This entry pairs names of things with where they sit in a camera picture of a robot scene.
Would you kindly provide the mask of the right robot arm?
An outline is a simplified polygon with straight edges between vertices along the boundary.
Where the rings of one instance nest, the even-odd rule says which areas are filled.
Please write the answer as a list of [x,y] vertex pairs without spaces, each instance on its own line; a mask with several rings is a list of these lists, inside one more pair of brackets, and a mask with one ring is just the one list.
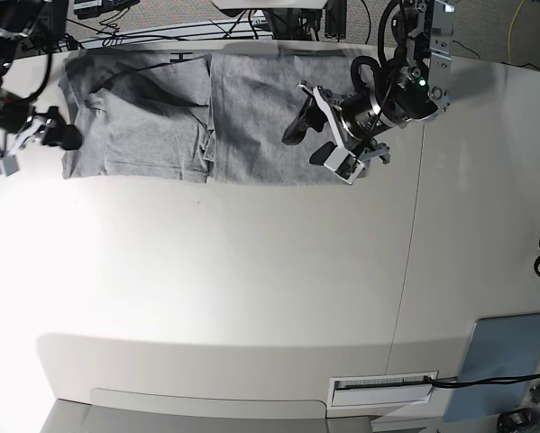
[[[13,136],[14,145],[0,143],[0,157],[11,156],[27,143],[75,151],[82,146],[81,132],[68,124],[56,106],[40,112],[35,102],[50,82],[53,50],[65,35],[67,1],[0,1],[0,131]],[[39,86],[20,97],[3,89],[4,77],[13,66],[18,46],[38,35],[44,46],[45,69]]]

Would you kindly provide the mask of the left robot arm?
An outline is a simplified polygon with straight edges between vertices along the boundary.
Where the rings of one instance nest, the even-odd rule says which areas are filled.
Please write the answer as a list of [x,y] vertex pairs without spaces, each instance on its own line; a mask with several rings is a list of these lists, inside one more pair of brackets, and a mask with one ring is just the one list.
[[334,139],[311,155],[311,164],[344,175],[373,158],[389,163],[389,148],[378,135],[431,120],[450,105],[454,12],[448,1],[389,2],[380,18],[377,55],[352,61],[353,92],[300,82],[307,99],[282,142],[298,145],[307,130],[322,132],[328,125]]

